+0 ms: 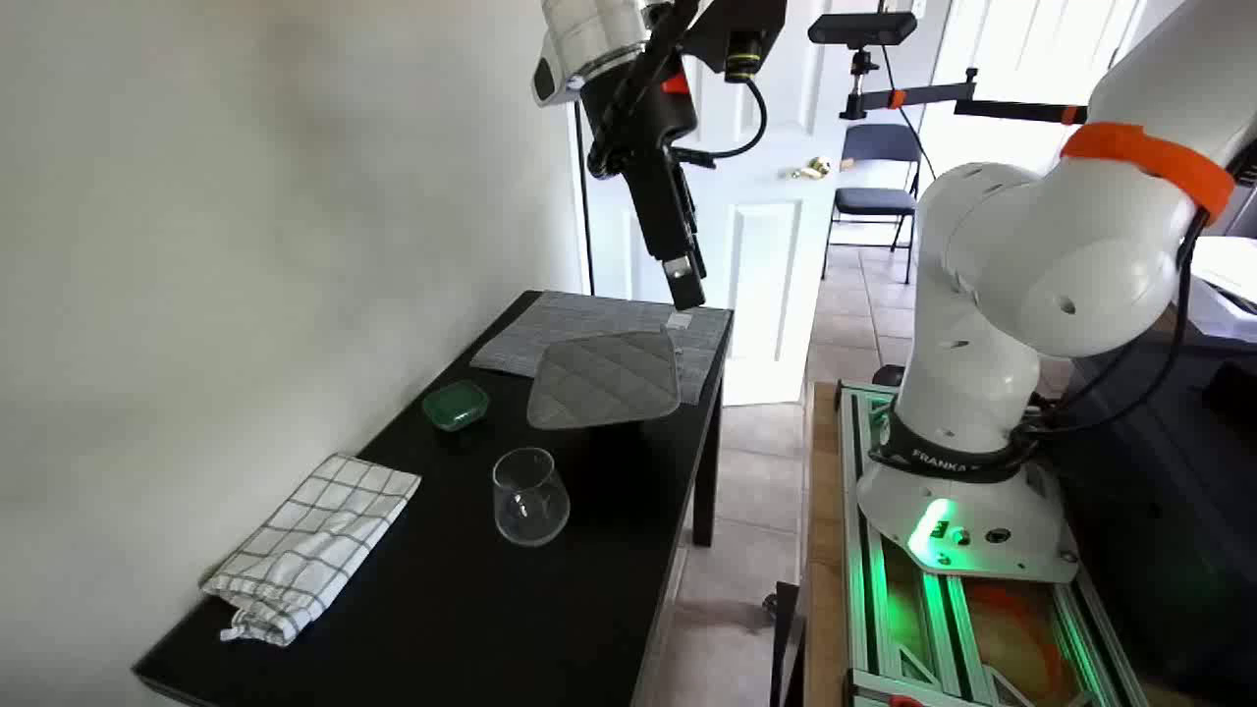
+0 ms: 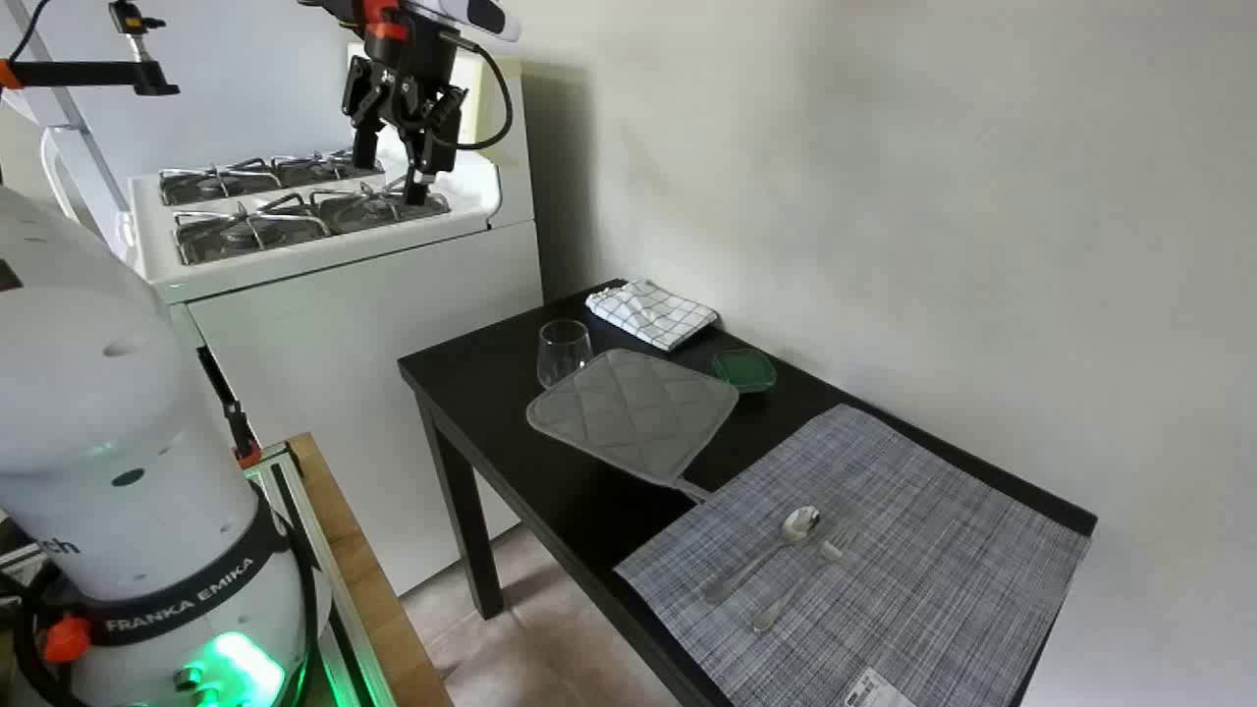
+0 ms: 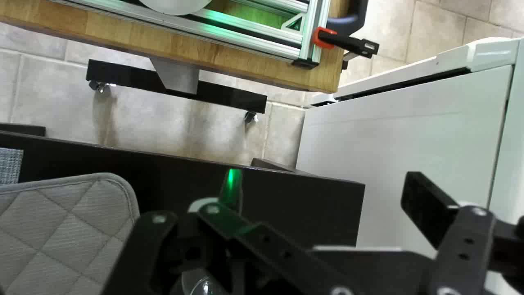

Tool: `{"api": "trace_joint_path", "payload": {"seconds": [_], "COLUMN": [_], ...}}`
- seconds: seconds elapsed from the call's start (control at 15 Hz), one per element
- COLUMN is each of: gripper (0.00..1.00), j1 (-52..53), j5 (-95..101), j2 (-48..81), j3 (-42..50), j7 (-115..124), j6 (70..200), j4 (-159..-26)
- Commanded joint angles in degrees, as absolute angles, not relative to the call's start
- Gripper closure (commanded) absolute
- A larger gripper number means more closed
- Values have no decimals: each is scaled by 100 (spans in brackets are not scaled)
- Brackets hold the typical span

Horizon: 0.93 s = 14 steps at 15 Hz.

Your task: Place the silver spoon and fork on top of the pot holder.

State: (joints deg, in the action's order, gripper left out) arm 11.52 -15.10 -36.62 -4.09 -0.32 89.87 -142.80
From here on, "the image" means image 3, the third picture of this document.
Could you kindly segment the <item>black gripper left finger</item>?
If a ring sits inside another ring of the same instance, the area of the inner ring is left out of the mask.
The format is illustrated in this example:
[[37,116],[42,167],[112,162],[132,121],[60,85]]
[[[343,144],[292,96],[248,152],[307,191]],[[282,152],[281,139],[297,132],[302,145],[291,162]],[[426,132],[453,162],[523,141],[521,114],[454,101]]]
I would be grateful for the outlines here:
[[215,201],[141,214],[102,295],[366,295],[364,286],[264,223],[238,213],[243,172]]

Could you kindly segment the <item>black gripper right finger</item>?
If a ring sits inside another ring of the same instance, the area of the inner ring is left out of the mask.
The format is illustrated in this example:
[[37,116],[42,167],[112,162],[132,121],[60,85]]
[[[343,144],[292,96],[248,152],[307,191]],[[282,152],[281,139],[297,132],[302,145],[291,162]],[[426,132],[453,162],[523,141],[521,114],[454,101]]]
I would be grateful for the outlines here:
[[524,224],[484,206],[459,204],[423,172],[405,177],[402,208],[436,249],[423,280],[426,295],[492,295],[489,272],[524,293]]

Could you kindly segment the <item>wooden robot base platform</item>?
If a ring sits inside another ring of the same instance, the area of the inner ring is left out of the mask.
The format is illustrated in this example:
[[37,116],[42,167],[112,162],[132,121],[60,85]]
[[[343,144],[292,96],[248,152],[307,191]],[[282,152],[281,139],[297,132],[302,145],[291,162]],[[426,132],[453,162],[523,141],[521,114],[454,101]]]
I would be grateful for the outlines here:
[[325,52],[315,68],[305,68],[276,57],[53,0],[0,0],[0,21],[133,54],[197,64],[209,70],[295,90],[336,91],[343,70],[341,49]]

